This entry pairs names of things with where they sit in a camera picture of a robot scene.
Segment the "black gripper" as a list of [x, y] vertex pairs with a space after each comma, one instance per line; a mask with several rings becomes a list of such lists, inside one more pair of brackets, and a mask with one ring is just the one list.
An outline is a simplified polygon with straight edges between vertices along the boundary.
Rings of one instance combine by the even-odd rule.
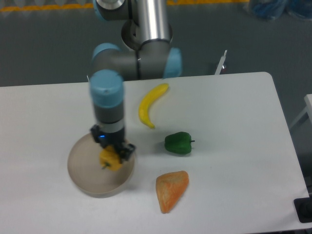
[[119, 156], [121, 164], [128, 161], [136, 150], [135, 145], [125, 142], [124, 130], [114, 133], [105, 133], [100, 131], [99, 126], [95, 124], [91, 127], [90, 133], [94, 141], [100, 144], [103, 149], [112, 145]]

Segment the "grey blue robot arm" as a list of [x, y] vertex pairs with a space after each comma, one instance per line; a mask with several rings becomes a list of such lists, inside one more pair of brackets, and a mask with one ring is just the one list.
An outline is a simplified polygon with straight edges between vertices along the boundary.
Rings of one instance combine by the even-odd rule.
[[164, 0], [96, 0], [95, 13], [105, 20], [124, 20], [124, 52], [111, 43], [97, 46], [89, 70], [90, 95], [96, 124], [91, 134], [118, 163], [135, 151], [125, 140], [125, 79], [174, 78], [182, 72], [181, 51], [171, 46], [172, 31]]

